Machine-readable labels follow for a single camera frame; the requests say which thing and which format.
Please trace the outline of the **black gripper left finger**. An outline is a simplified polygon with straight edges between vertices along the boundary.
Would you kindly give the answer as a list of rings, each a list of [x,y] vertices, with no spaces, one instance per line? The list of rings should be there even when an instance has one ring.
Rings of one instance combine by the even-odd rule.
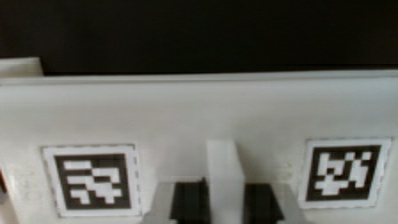
[[[175,183],[168,218],[175,224],[211,224],[206,180]]]

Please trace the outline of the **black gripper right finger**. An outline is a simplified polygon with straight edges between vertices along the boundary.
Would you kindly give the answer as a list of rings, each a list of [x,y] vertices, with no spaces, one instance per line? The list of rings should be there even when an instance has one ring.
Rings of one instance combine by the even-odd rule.
[[[271,186],[264,183],[245,185],[243,224],[277,224],[284,214]]]

